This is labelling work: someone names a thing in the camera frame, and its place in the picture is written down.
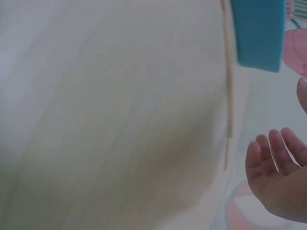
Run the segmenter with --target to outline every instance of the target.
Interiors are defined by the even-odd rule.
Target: pink pattern
[[[288,67],[307,79],[307,29],[286,32],[283,61]]]

